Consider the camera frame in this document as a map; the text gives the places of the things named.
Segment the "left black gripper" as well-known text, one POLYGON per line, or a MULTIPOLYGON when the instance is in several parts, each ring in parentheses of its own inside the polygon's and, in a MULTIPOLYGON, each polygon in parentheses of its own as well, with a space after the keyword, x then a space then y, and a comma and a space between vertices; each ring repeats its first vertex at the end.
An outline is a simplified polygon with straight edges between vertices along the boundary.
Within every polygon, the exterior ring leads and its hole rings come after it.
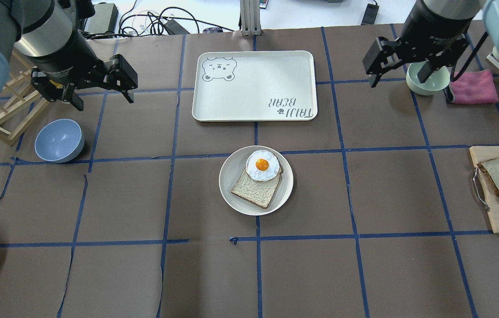
POLYGON ((33 67, 31 84, 49 102, 71 104, 78 111, 84 110, 84 102, 78 89, 102 88, 122 93, 128 103, 134 103, 133 90, 138 87, 138 74, 121 54, 115 54, 104 62, 77 63, 56 75, 33 67))

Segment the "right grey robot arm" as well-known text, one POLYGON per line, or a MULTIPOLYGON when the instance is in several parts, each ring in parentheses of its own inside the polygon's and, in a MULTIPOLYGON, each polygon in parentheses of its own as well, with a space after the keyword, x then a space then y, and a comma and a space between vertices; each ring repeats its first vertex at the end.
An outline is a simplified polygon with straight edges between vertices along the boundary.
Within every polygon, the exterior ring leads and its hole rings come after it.
POLYGON ((417 0, 395 40, 378 37, 362 64, 371 87, 407 63, 421 62, 425 82, 442 67, 453 67, 469 45, 467 31, 481 13, 486 38, 499 52, 499 0, 417 0))

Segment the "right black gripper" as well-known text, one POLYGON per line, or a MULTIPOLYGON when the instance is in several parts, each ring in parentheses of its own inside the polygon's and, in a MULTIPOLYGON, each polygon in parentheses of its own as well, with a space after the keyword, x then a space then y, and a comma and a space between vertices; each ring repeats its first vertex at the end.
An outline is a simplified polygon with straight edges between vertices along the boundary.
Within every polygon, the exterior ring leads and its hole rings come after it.
POLYGON ((421 84, 434 73, 435 69, 451 67, 459 60, 467 48, 467 38, 458 36, 445 44, 438 40, 407 42, 401 38, 394 41, 378 37, 371 44, 362 59, 365 73, 369 75, 370 88, 375 88, 383 74, 395 70, 406 63, 417 63, 416 77, 421 84))

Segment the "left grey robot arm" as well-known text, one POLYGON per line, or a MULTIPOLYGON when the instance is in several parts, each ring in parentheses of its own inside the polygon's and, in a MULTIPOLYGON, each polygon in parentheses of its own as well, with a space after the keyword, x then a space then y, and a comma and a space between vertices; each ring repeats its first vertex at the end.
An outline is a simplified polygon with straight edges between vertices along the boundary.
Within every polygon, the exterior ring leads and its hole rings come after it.
POLYGON ((133 103, 136 71, 120 54, 100 60, 79 30, 81 21, 94 14, 89 0, 0 0, 0 95, 17 49, 34 65, 30 84, 49 102, 83 111, 76 91, 100 87, 133 103))

